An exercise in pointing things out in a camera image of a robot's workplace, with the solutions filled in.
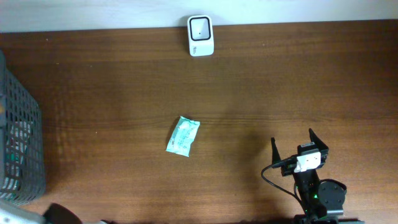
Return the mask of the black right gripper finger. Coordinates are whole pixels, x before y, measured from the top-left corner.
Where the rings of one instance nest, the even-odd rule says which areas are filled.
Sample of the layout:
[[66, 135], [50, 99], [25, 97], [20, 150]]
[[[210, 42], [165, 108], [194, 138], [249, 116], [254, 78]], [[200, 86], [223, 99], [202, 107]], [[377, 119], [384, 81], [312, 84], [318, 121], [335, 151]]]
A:
[[275, 138], [271, 138], [271, 147], [272, 147], [272, 167], [277, 168], [280, 166], [280, 162], [282, 160], [280, 158], [280, 154], [278, 152], [278, 148], [275, 143]]
[[315, 134], [315, 132], [310, 128], [309, 130], [310, 140], [317, 145], [319, 150], [327, 150], [328, 146]]

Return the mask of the mint green wipes packet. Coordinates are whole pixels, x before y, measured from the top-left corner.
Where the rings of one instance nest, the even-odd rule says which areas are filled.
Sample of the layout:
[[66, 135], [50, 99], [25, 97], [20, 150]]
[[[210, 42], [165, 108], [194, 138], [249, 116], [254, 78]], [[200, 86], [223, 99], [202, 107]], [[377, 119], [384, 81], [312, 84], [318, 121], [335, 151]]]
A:
[[167, 144], [166, 151], [188, 157], [199, 127], [199, 121], [180, 116]]

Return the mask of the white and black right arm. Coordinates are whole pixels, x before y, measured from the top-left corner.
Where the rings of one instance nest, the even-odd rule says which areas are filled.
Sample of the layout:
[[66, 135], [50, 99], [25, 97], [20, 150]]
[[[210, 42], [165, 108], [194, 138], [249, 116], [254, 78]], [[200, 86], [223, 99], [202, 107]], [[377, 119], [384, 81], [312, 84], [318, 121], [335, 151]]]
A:
[[[308, 130], [310, 142], [297, 146], [297, 153], [281, 159], [275, 139], [271, 139], [272, 162], [263, 168], [261, 177], [271, 186], [293, 196], [300, 204], [303, 214], [294, 216], [294, 223], [362, 223], [358, 219], [341, 219], [347, 186], [337, 180], [320, 179], [317, 170], [322, 168], [328, 157], [329, 147]], [[273, 183], [264, 175], [268, 169], [280, 169], [283, 177], [294, 178], [294, 191], [290, 192]]]

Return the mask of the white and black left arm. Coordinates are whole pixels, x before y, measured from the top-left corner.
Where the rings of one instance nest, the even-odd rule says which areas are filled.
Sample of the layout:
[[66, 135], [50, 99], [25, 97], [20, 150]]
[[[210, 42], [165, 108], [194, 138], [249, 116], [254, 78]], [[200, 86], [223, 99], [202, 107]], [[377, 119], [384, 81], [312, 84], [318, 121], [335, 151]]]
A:
[[[1, 199], [1, 223], [3, 224], [84, 224], [69, 209], [52, 203], [44, 214], [30, 212]], [[85, 224], [103, 224], [107, 221], [85, 222]]]

